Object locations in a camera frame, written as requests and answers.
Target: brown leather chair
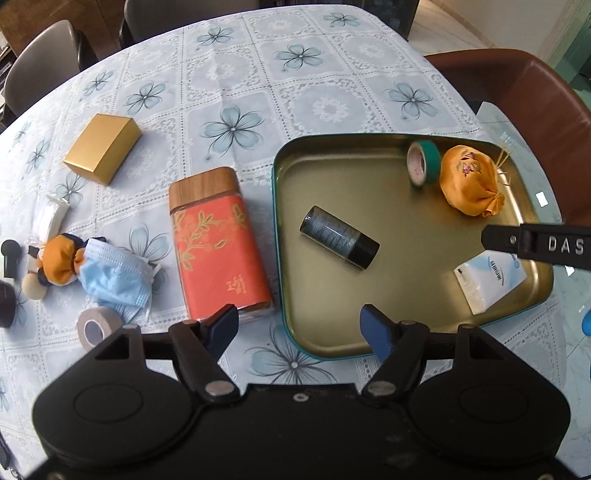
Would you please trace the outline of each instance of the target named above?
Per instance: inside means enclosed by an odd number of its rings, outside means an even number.
[[[469,103],[499,107],[530,146],[565,223],[591,225],[591,111],[530,53],[489,48],[426,57]]]
[[[125,0],[122,48],[201,20],[259,8],[259,0]]]
[[[20,116],[96,61],[85,35],[68,20],[60,20],[36,36],[17,57],[6,78],[6,104]]]

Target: face mask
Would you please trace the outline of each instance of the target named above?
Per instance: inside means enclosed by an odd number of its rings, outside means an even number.
[[[78,280],[99,305],[115,310],[127,323],[141,308],[149,309],[157,271],[146,259],[91,238]]]

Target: white lace tablecloth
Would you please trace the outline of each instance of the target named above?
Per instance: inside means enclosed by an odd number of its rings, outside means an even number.
[[[61,161],[96,113],[132,116],[143,135],[109,187]],[[68,81],[0,135],[0,235],[25,245],[47,193],[73,206],[62,231],[103,235],[163,266],[144,332],[186,318],[168,215],[168,186],[222,165],[238,172],[269,281],[277,293],[271,166],[287,141],[310,134],[415,132],[487,139],[463,99],[376,17],[349,6],[253,11],[200,22],[123,50]],[[21,262],[21,274],[24,273]],[[83,355],[74,329],[92,305],[80,284],[44,300],[18,296],[2,330],[0,430],[27,473],[44,459],[31,423],[37,394]],[[557,385],[564,339],[556,297],[490,327]],[[318,361],[286,338],[281,315],[243,325],[220,361],[249,382],[354,382],[373,356]],[[161,371],[169,364],[150,362]],[[438,371],[444,364],[430,365]]]

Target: wooden lid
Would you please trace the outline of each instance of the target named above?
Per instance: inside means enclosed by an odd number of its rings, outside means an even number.
[[[238,177],[231,167],[218,167],[175,181],[168,188],[168,209],[172,214],[179,207],[224,192],[240,193]]]

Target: gray tape roll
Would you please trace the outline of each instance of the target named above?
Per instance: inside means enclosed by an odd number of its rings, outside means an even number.
[[[78,317],[76,330],[84,350],[90,352],[111,333],[123,326],[117,312],[108,307],[97,307],[83,311]]]

